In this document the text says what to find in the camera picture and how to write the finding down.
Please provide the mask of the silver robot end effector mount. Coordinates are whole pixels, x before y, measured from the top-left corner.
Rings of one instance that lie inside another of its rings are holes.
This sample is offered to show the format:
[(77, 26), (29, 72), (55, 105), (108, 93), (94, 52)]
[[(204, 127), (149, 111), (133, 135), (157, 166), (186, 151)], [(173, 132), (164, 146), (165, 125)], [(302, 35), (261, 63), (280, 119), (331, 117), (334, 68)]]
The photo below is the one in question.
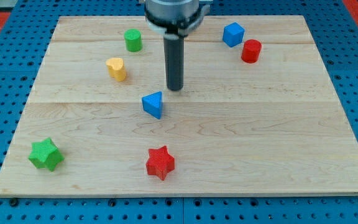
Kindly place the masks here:
[(211, 5), (199, 0), (145, 0), (147, 25), (164, 37), (187, 37), (202, 23)]

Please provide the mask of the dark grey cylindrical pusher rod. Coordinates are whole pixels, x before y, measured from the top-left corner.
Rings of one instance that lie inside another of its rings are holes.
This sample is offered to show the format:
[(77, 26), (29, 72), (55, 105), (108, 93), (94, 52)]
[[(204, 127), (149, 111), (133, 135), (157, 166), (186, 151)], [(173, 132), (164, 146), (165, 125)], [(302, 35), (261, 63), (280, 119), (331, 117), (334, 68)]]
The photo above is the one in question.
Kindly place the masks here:
[(167, 88), (180, 91), (183, 88), (184, 38), (163, 39)]

